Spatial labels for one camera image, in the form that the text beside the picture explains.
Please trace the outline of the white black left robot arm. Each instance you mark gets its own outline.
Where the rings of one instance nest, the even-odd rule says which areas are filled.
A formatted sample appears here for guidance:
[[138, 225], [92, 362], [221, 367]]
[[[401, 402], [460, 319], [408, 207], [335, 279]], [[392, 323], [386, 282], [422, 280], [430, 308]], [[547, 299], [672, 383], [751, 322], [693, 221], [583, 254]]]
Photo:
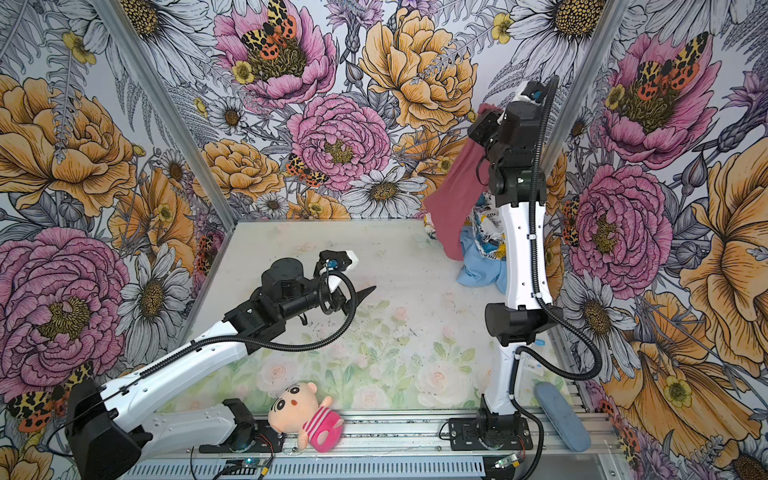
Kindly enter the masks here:
[[[261, 275], [250, 298], [198, 337], [134, 373], [103, 385], [85, 380], [71, 392], [64, 433], [83, 479], [118, 479], [135, 464], [181, 449], [211, 446], [248, 449], [257, 421], [239, 399], [204, 410], [164, 415], [159, 408], [204, 377], [256, 351], [300, 353], [324, 348], [351, 326], [371, 288], [355, 289], [347, 274], [359, 263], [351, 250], [324, 250], [312, 277], [296, 258], [282, 258]], [[284, 344], [290, 320], [320, 309], [342, 312], [328, 337]]]

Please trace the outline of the maroon ribbed cloth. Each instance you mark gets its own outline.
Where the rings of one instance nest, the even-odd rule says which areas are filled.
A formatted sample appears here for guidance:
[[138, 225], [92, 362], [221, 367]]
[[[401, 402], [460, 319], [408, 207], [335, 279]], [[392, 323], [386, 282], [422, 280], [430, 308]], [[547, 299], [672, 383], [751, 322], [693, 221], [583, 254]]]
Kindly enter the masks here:
[[446, 256], [463, 260], [461, 230], [474, 205], [488, 189], [489, 167], [484, 147], [467, 139], [438, 189], [423, 202]]

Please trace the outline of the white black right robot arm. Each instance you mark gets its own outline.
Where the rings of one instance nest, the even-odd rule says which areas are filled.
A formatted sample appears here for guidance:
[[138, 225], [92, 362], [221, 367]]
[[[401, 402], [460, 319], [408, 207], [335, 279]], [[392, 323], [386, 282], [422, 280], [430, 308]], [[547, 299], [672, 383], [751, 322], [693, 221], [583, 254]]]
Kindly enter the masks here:
[[528, 81], [515, 91], [502, 112], [482, 114], [469, 137], [489, 161], [489, 189], [506, 236], [506, 298], [485, 308], [488, 333], [496, 341], [491, 379], [473, 419], [451, 418], [447, 435], [454, 451], [530, 451], [534, 444], [528, 423], [533, 420], [518, 401], [517, 380], [523, 360], [530, 357], [547, 370], [572, 381], [598, 376], [604, 362], [586, 335], [576, 336], [593, 362], [584, 372], [567, 372], [532, 349], [540, 332], [566, 324], [554, 306], [544, 260], [545, 174], [540, 165], [550, 113], [559, 86], [557, 76], [546, 83]]

